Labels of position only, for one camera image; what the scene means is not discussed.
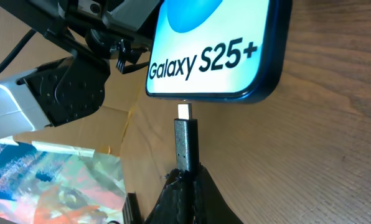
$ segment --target black cable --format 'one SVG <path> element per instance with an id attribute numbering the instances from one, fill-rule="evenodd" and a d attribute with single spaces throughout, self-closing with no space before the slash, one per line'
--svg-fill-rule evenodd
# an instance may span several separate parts
<path id="1" fill-rule="evenodd" d="M 18 53 L 22 50 L 22 48 L 28 43 L 28 41 L 32 38 L 32 36 L 36 33 L 33 29 L 28 31 L 27 34 L 19 41 L 19 43 L 14 47 L 14 49 L 10 52 L 10 54 L 0 63 L 0 73 L 3 72 L 4 69 L 14 60 L 14 58 L 18 55 Z"/>

